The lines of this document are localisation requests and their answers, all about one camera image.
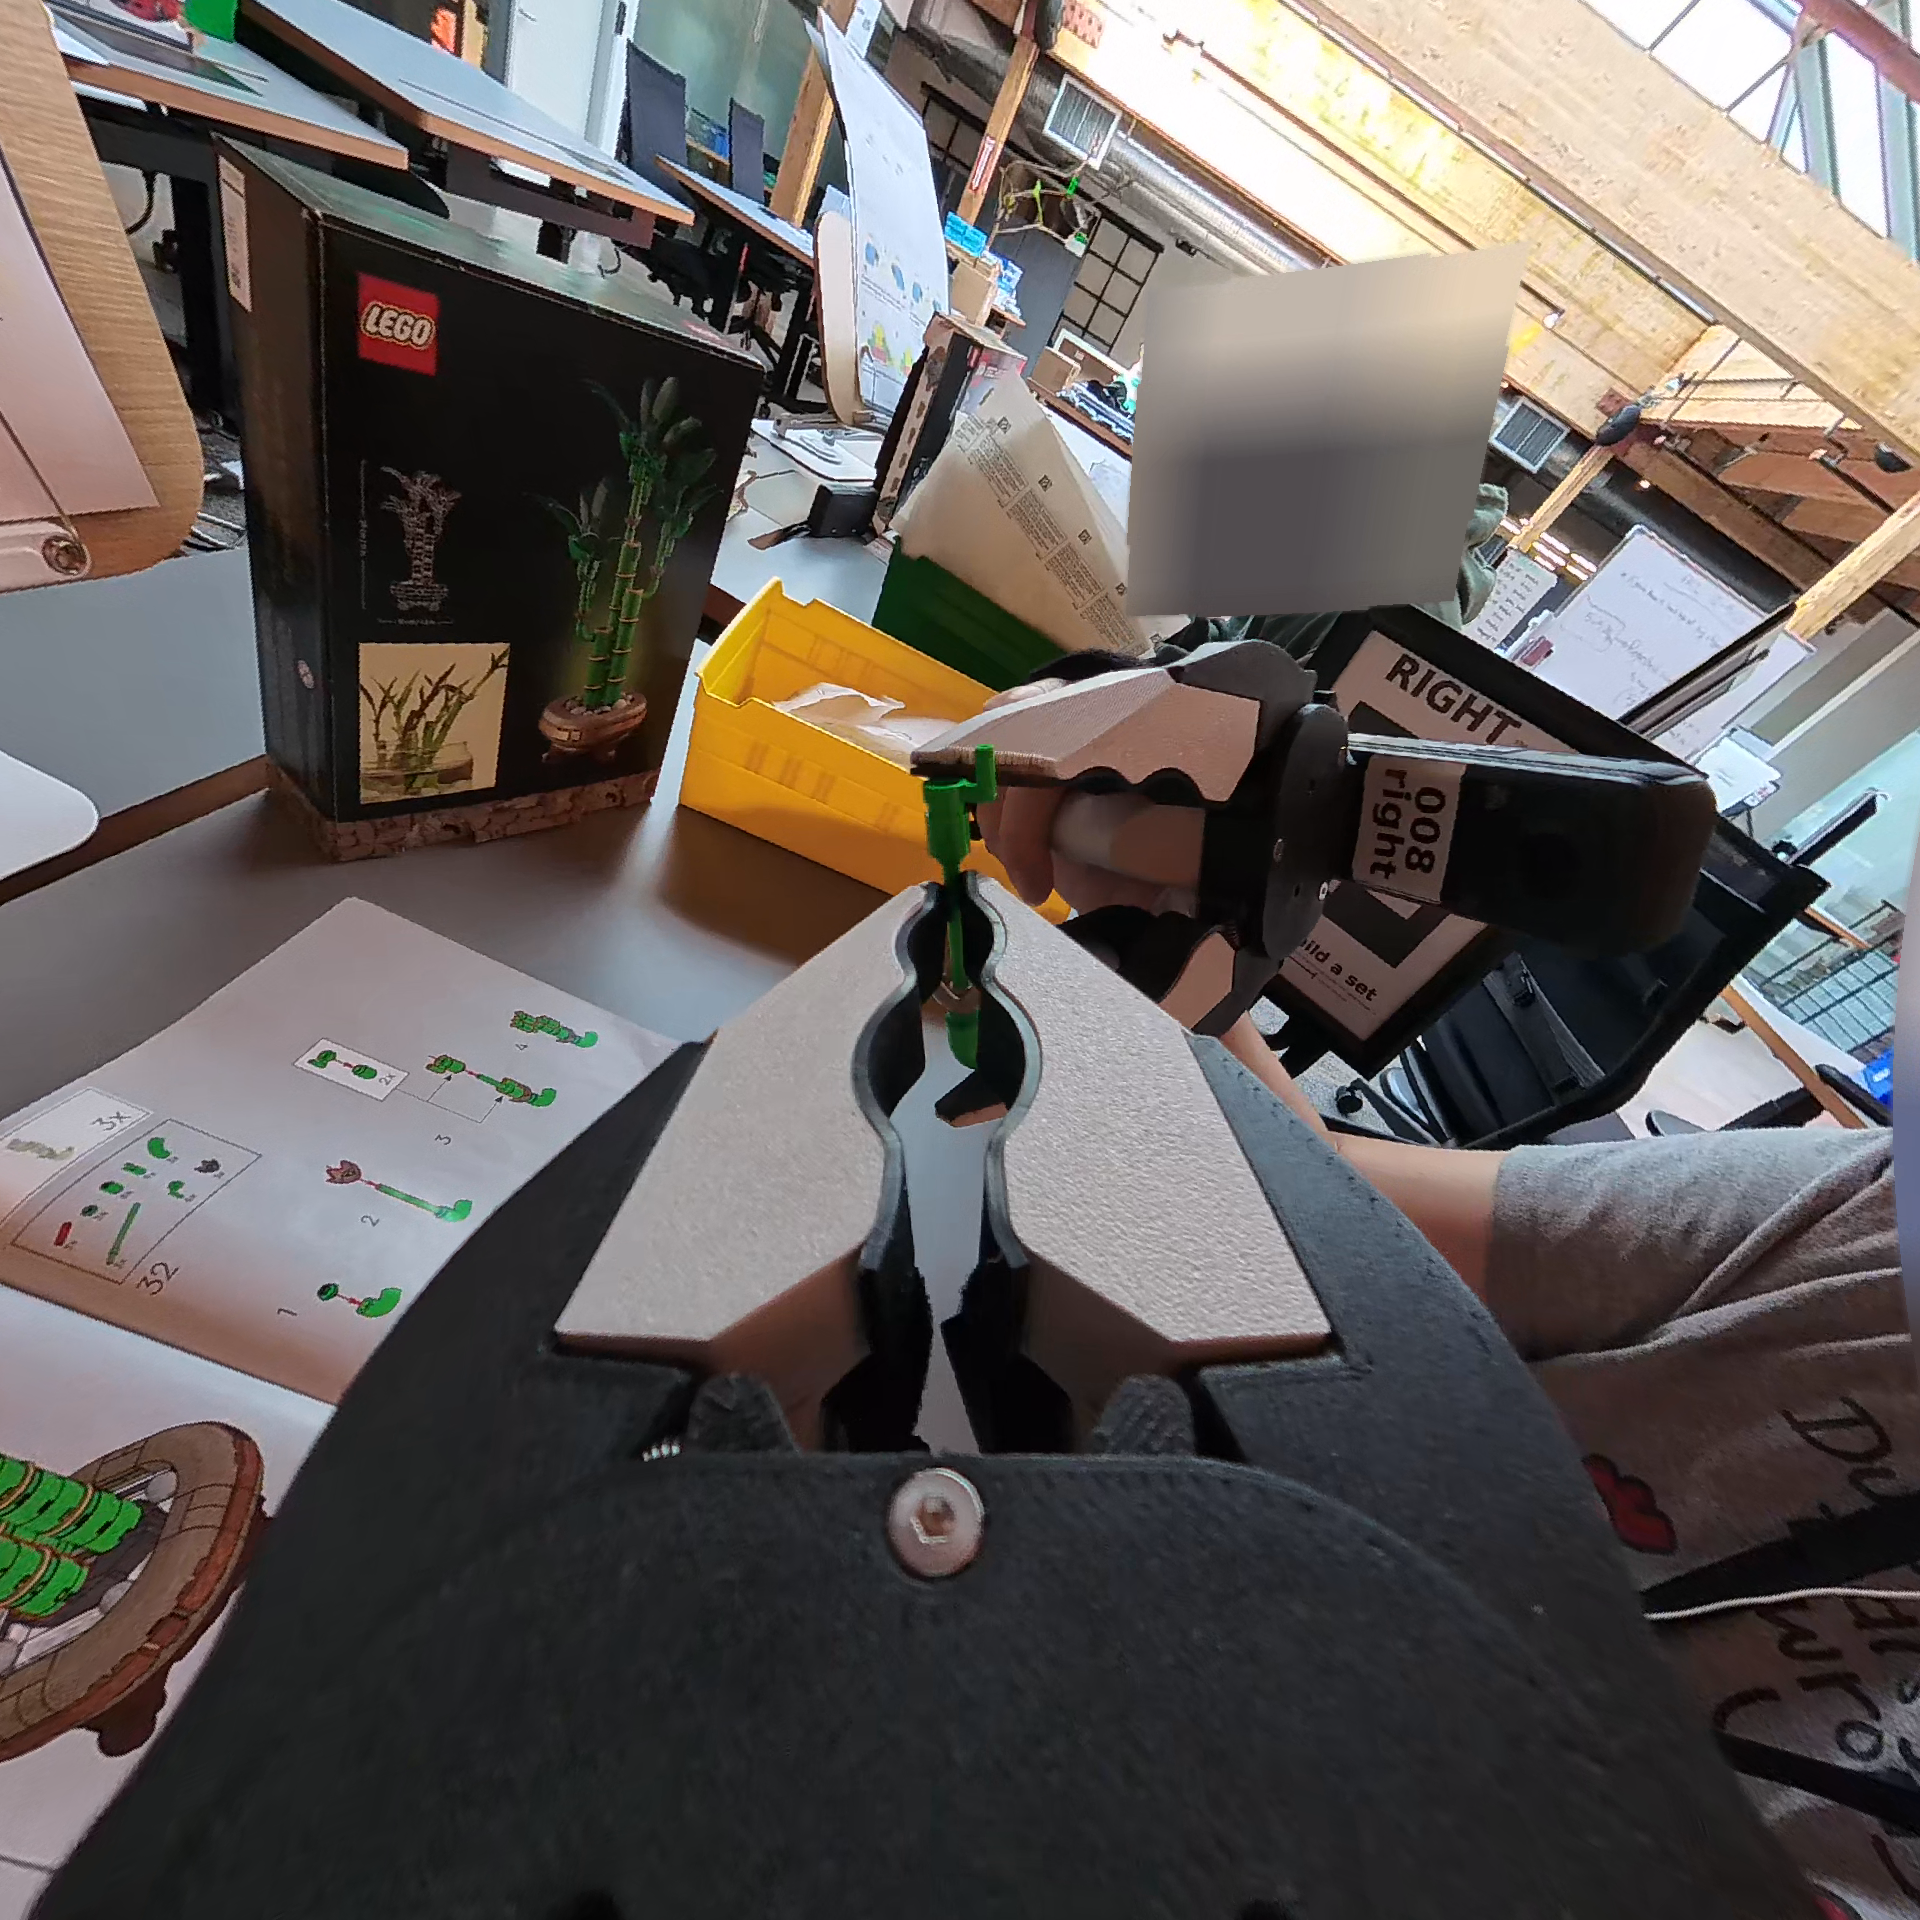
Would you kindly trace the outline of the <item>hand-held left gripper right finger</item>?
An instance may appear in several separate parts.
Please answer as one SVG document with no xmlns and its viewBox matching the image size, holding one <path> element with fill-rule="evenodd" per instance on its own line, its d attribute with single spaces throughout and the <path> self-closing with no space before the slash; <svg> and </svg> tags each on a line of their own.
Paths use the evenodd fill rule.
<svg viewBox="0 0 1920 1920">
<path fill-rule="evenodd" d="M 982 1450 L 1070 1450 L 1131 1377 L 1325 1356 L 1332 1325 L 1222 1112 L 1237 1069 L 998 883 L 966 877 L 985 1124 L 976 1268 L 943 1345 Z"/>
</svg>

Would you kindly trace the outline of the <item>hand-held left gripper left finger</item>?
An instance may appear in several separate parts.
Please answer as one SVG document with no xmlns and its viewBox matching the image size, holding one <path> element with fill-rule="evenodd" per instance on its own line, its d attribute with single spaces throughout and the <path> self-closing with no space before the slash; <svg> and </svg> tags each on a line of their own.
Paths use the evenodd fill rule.
<svg viewBox="0 0 1920 1920">
<path fill-rule="evenodd" d="M 805 1444 L 911 1444 L 931 1307 L 895 1108 L 931 981 L 921 885 L 720 1027 L 557 1345 L 758 1378 Z"/>
</svg>

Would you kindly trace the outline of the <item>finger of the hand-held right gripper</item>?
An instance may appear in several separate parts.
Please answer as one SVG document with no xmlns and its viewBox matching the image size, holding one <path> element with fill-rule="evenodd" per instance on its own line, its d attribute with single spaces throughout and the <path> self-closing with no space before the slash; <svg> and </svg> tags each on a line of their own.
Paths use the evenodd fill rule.
<svg viewBox="0 0 1920 1920">
<path fill-rule="evenodd" d="M 1151 896 L 1196 896 L 1208 815 L 1126 792 L 1070 794 L 1051 819 L 1048 849 L 1075 869 L 1124 880 Z"/>
<path fill-rule="evenodd" d="M 1315 675 L 1263 640 L 1216 640 L 988 709 L 910 756 L 913 778 L 971 778 L 992 751 L 996 784 L 1144 788 L 1173 783 L 1222 804 L 1300 709 Z"/>
</svg>

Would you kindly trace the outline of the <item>green lego stem assembly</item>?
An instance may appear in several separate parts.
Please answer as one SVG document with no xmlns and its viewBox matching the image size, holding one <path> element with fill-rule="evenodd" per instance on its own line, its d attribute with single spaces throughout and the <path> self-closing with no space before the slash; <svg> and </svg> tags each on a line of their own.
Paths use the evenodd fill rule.
<svg viewBox="0 0 1920 1920">
<path fill-rule="evenodd" d="M 943 972 L 935 1000 L 943 1010 L 951 1056 L 976 1067 L 977 987 L 968 972 L 964 867 L 976 841 L 976 812 L 998 799 L 996 755 L 988 744 L 960 753 L 947 773 L 923 780 L 928 853 L 941 871 Z"/>
</svg>

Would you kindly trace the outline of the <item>person's right hand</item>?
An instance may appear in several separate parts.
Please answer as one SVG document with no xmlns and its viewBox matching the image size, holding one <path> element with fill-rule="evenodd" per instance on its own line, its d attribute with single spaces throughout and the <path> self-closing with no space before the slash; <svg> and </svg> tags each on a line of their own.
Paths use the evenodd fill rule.
<svg viewBox="0 0 1920 1920">
<path fill-rule="evenodd" d="M 996 801 L 976 807 L 976 826 L 1003 867 L 1007 890 L 1025 906 L 1056 896 L 1053 824 L 1072 794 L 1062 787 L 1005 784 Z"/>
</svg>

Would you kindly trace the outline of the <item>black office chair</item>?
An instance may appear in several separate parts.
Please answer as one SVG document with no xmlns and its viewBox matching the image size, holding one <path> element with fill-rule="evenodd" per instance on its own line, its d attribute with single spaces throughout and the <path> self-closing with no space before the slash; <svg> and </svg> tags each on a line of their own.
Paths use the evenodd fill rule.
<svg viewBox="0 0 1920 1920">
<path fill-rule="evenodd" d="M 1702 883 L 1665 946 L 1582 957 L 1519 944 L 1335 1113 L 1417 1146 L 1542 1146 L 1616 1113 L 1709 1004 L 1807 906 L 1756 906 Z"/>
</svg>

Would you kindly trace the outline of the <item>dark green crate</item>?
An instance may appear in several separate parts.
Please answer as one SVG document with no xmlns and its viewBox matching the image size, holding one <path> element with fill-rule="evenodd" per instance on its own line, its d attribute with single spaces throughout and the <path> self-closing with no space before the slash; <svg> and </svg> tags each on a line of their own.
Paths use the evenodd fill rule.
<svg viewBox="0 0 1920 1920">
<path fill-rule="evenodd" d="M 988 691 L 1047 680 L 1064 661 L 1043 632 L 900 544 L 883 572 L 871 624 Z"/>
</svg>

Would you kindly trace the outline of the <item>large printed paper sheet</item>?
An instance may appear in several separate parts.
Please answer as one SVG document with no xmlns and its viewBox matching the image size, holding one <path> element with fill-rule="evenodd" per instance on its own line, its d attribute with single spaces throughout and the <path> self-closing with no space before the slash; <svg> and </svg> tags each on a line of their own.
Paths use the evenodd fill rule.
<svg viewBox="0 0 1920 1920">
<path fill-rule="evenodd" d="M 1148 658 L 1158 621 L 1126 609 L 1119 520 L 1021 376 L 1001 376 L 951 426 L 895 521 L 931 560 L 1057 650 Z"/>
</svg>

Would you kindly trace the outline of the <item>clear plastic bag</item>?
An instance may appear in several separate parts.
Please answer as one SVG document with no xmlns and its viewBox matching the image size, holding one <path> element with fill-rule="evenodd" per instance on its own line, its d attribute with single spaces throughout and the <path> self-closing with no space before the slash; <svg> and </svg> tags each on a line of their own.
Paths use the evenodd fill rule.
<svg viewBox="0 0 1920 1920">
<path fill-rule="evenodd" d="M 791 725 L 797 753 L 805 751 L 819 760 L 829 748 L 845 748 L 900 770 L 910 769 L 913 753 L 923 753 L 982 711 L 980 706 L 958 716 L 921 711 L 894 697 L 828 681 L 771 701 L 767 709 Z"/>
</svg>

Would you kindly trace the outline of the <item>whiteboard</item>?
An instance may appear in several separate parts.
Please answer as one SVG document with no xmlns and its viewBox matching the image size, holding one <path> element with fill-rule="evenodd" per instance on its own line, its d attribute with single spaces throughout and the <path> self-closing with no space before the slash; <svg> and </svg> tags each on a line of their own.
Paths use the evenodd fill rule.
<svg viewBox="0 0 1920 1920">
<path fill-rule="evenodd" d="M 1583 587 L 1526 628 L 1512 658 L 1622 725 L 1645 704 L 1668 711 L 1671 722 L 1648 737 L 1692 761 L 1809 658 L 1785 619 L 1787 609 L 1763 613 L 1636 529 Z"/>
</svg>

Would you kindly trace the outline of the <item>yellow plastic bin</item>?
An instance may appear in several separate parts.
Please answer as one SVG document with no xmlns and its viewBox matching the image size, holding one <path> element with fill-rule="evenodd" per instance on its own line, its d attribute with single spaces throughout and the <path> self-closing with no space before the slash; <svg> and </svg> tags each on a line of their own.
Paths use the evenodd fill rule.
<svg viewBox="0 0 1920 1920">
<path fill-rule="evenodd" d="M 771 580 L 693 673 L 679 803 L 887 896 L 936 880 L 921 780 L 791 711 L 820 685 L 943 722 L 990 699 L 982 683 L 902 640 Z"/>
</svg>

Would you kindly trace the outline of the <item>grey printed shirt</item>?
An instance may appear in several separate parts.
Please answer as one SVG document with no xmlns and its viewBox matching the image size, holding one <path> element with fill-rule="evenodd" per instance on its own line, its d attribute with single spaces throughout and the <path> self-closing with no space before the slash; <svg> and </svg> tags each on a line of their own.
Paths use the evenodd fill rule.
<svg viewBox="0 0 1920 1920">
<path fill-rule="evenodd" d="M 1516 1149 L 1488 1305 L 1557 1407 L 1641 1594 L 1916 1495 L 1889 1133 Z M 1742 1571 L 1659 1623 L 1715 1730 L 1916 1788 L 1916 1567 Z"/>
</svg>

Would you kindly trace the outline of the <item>white standing poster board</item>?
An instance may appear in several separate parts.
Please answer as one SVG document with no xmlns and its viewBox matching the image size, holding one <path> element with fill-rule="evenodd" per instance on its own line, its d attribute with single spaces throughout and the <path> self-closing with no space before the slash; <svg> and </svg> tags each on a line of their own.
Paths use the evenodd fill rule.
<svg viewBox="0 0 1920 1920">
<path fill-rule="evenodd" d="M 949 311 L 943 218 L 921 114 L 820 12 L 820 53 L 848 154 L 856 396 L 889 416 L 928 324 Z"/>
</svg>

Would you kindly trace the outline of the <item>white stand base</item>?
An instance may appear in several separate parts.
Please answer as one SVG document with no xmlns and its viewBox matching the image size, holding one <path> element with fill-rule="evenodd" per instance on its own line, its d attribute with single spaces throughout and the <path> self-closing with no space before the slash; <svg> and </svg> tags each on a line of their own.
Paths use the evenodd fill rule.
<svg viewBox="0 0 1920 1920">
<path fill-rule="evenodd" d="M 37 765 L 1 753 L 1 880 L 79 849 L 95 835 L 93 803 Z"/>
</svg>

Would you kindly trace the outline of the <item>grey office desk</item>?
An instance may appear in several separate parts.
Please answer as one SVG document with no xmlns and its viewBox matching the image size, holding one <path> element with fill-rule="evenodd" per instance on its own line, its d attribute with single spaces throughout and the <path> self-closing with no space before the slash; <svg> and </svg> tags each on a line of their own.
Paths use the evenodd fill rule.
<svg viewBox="0 0 1920 1920">
<path fill-rule="evenodd" d="M 645 250 L 693 208 L 585 144 L 483 68 L 345 3 L 241 3 L 239 41 L 389 133 L 453 205 L 556 260 L 575 234 Z"/>
<path fill-rule="evenodd" d="M 65 73 L 79 89 L 397 173 L 411 170 L 409 151 L 393 137 L 241 45 L 197 53 L 60 10 L 49 23 Z"/>
</svg>

